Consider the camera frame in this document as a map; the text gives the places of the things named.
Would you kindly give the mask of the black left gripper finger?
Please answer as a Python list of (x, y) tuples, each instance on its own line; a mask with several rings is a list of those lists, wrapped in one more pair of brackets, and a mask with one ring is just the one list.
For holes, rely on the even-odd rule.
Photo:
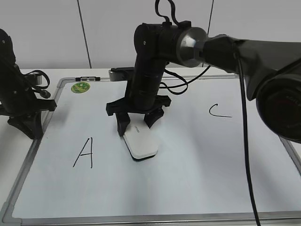
[(40, 139), (43, 136), (41, 112), (9, 117), (8, 124), (23, 132), (30, 139)]

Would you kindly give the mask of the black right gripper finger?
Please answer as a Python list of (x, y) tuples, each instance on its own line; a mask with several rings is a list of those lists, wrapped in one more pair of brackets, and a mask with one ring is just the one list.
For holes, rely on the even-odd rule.
[(164, 111), (162, 108), (158, 108), (154, 111), (152, 111), (151, 113), (145, 114), (144, 116), (144, 122), (146, 123), (146, 125), (148, 126), (148, 128), (151, 128), (152, 125), (161, 117), (163, 117), (164, 115)]
[(117, 131), (120, 137), (124, 136), (124, 133), (130, 124), (130, 117), (128, 113), (116, 113), (117, 119)]

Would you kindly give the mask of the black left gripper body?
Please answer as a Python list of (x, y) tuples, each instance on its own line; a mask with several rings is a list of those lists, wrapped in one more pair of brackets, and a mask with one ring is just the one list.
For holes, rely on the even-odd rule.
[(38, 99), (35, 85), (26, 78), (1, 78), (1, 115), (17, 117), (40, 111), (54, 111), (57, 107), (53, 99)]

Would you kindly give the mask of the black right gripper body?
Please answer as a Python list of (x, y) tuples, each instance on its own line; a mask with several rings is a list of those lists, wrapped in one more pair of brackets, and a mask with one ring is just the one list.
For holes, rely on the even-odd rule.
[(127, 83), (125, 96), (107, 103), (107, 114), (147, 114), (162, 106), (170, 106), (169, 96), (158, 95), (165, 67), (166, 61), (162, 59), (136, 59), (134, 75)]

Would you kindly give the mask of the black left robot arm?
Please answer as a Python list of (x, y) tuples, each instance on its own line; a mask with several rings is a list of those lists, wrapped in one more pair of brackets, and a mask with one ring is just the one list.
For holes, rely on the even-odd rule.
[(41, 70), (23, 74), (16, 64), (11, 37), (0, 30), (0, 114), (30, 139), (43, 136), (41, 112), (57, 105), (47, 91), (48, 75)]

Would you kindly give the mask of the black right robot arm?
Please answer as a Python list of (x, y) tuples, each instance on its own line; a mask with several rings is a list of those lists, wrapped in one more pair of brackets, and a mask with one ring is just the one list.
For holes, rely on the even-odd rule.
[(108, 103), (106, 112), (117, 118), (124, 135), (129, 114), (144, 115), (151, 127), (169, 106), (167, 96), (158, 95), (168, 63), (188, 68), (205, 63), (228, 73), (242, 75), (246, 97), (256, 101), (265, 125), (287, 140), (301, 141), (301, 45), (298, 42), (240, 40), (228, 35), (208, 37), (189, 21), (139, 25), (134, 33), (136, 61), (123, 68), (125, 96)]

